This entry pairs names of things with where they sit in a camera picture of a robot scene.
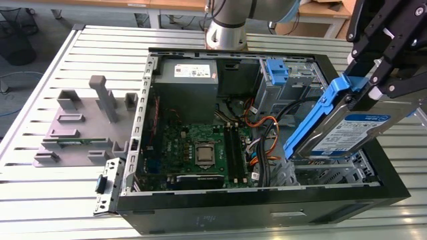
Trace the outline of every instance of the green circuit board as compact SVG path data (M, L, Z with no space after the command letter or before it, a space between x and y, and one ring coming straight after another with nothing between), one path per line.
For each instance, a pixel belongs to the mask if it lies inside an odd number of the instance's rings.
M161 159L156 161L157 174L161 175L221 175L224 176L222 188L249 188L253 186L248 178L246 165L242 164L245 182L233 182L228 179L226 149L224 141L224 125L188 124L165 126L161 139ZM241 157L244 158L245 139L250 129L240 127L237 134L241 144ZM210 166L196 165L196 147L209 145L213 147L214 164ZM157 177L149 179L149 190L164 191L168 184Z

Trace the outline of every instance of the white label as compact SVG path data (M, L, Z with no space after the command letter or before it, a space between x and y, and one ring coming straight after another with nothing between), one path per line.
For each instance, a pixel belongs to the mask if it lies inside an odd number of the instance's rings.
M248 109L250 110L250 112L252 112L253 114L256 114L256 113L258 112L258 110L257 110L253 106L250 106Z
M250 179L253 179L256 181L260 180L260 175L256 172L252 172Z
M176 78L209 78L210 68L209 65L201 64L178 64L174 65Z
M301 211L285 211L285 212L272 212L269 214L273 218L277 217L294 217L294 216L306 216Z
M350 114L336 125L325 138L312 149L316 157L340 154L348 151L366 136L368 130L386 122L389 115Z
M82 143L78 141L59 141L59 145L81 145Z
M141 7L141 8L145 8L146 5L145 4L136 4L136 3L128 3L126 4L129 7Z

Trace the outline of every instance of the metal rail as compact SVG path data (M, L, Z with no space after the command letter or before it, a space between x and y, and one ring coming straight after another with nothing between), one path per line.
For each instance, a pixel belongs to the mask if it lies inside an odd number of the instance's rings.
M246 44L249 51L325 54L338 73L350 51L350 44L341 40L312 37L248 34ZM105 87L115 97L137 92L148 47L202 49L204 34L105 26L86 26L82 31L70 32L0 144L1 239L140 237L119 216L91 217L102 167L34 168L31 162L58 107L61 89L75 89L79 96L94 97L89 78L103 75L109 79ZM377 140L410 198L333 225L177 234L164 239L425 239L425 127L416 116L405 118Z

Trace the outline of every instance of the wastebasket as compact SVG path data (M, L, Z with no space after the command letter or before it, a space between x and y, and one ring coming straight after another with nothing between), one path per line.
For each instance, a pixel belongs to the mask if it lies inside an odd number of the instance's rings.
M0 14L0 56L10 65L29 64L37 56L26 38L38 31L33 16L22 8L2 7Z
M3 17L3 20L14 24L26 36L38 32L38 27L33 18L33 9L0 7L0 14Z

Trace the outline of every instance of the wooden desk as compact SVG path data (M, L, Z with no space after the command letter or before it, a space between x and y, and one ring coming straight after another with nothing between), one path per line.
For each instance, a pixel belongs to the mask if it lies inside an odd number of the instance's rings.
M206 0L1 0L2 7L83 10L129 14L148 14L150 28L160 28L160 15L202 16Z
M206 0L1 0L0 5L19 8L51 9L53 16L59 18L61 10L86 10L148 14L150 28L160 28L160 15L202 16ZM336 12L325 4L309 2L298 8L301 23L329 24L324 35L334 38L350 13L344 7Z
M206 0L150 0L152 9L174 9L204 12Z
M346 11L345 7L340 7L338 11L333 11L328 8L328 4L312 1L305 3L298 7L298 22L300 23L313 23L313 24L328 24L325 30L324 38L336 38L342 24L346 19L350 18L352 14ZM276 25L269 25L269 28L274 28L277 34L284 34L289 32L289 27L293 24L277 23Z

